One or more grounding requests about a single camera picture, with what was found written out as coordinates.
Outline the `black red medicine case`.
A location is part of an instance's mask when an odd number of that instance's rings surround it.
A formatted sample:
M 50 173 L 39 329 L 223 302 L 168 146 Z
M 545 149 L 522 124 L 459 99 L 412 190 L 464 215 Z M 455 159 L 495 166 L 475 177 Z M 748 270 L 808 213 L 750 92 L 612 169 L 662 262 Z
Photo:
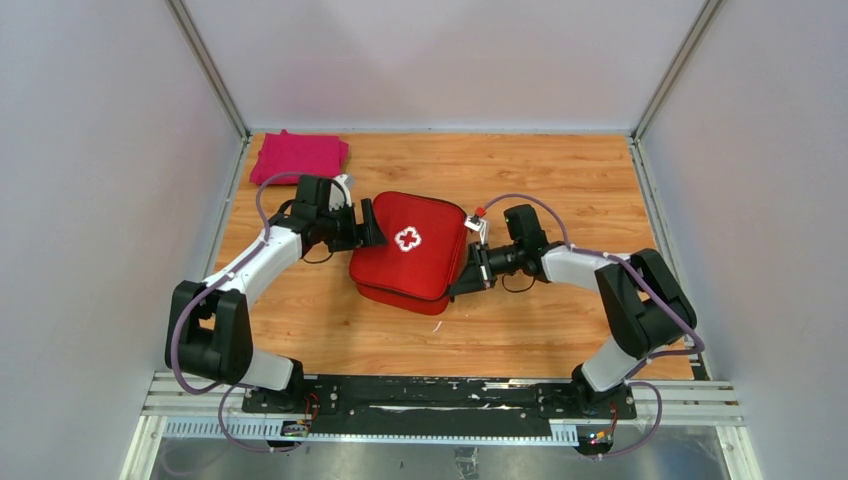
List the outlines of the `black red medicine case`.
M 382 246 L 354 251 L 349 276 L 372 301 L 423 315 L 447 308 L 467 245 L 466 213 L 430 197 L 385 191 L 373 200 Z

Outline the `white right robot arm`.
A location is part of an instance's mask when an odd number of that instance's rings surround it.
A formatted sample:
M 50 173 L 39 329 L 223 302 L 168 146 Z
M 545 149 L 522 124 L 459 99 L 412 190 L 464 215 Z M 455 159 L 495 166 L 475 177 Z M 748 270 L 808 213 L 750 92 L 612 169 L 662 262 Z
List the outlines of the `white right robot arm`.
M 689 354 L 703 351 L 695 311 L 659 252 L 642 249 L 614 254 L 551 242 L 529 204 L 505 211 L 510 243 L 492 247 L 482 211 L 465 226 L 479 239 L 468 247 L 467 261 L 450 286 L 450 297 L 495 286 L 498 278 L 521 272 L 537 282 L 567 284 L 599 294 L 609 336 L 588 360 L 572 372 L 571 403 L 584 417 L 596 417 L 611 395 L 654 359 L 681 355 L 679 339 L 693 341 Z

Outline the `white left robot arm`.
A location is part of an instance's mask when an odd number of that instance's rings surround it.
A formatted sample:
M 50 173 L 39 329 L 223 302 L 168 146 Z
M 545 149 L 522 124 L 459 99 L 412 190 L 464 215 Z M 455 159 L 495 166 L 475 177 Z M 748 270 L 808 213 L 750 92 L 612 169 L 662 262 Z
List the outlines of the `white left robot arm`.
M 228 265 L 201 281 L 184 280 L 172 293 L 164 360 L 191 395 L 219 385 L 267 390 L 283 413 L 306 400 L 301 362 L 256 347 L 250 310 L 287 268 L 315 245 L 331 253 L 384 246 L 373 203 L 355 203 L 348 174 L 300 174 L 294 198 L 273 215 L 259 214 L 258 237 Z

